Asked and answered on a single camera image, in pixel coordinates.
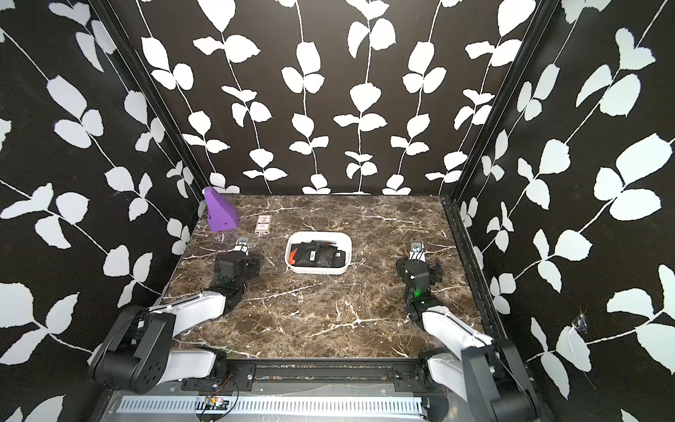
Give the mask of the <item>red label dark tea bag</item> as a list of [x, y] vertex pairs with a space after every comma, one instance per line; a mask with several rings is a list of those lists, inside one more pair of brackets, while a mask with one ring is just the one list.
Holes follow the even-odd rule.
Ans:
[[288, 263], [292, 267], [297, 267], [302, 263], [302, 250], [300, 247], [293, 249], [288, 256]]

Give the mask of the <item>black tea bag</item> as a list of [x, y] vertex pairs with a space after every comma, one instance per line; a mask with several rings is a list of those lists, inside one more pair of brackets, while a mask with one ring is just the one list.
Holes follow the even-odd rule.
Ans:
[[339, 268], [346, 263], [346, 252], [335, 244], [312, 241], [295, 246], [298, 247], [302, 250], [302, 263], [297, 267]]

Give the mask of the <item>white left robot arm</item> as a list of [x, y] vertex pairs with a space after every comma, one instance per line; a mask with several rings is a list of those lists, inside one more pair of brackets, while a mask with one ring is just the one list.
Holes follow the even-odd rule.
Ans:
[[211, 284], [198, 295], [149, 308], [125, 307], [92, 357], [91, 378], [111, 390], [137, 394], [176, 381], [194, 390], [221, 390], [232, 379], [226, 354], [208, 347], [179, 349], [173, 342], [233, 311], [259, 271], [248, 239], [239, 237], [231, 250], [216, 255]]

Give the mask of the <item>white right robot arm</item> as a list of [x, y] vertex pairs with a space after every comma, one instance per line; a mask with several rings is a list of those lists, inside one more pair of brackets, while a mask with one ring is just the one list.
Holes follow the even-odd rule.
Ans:
[[425, 244], [412, 242], [396, 269], [405, 285], [405, 313], [446, 348], [422, 359], [425, 377], [461, 397], [476, 421], [545, 420], [516, 346], [471, 328], [432, 293], [432, 286], [442, 281], [442, 264], [426, 262]]

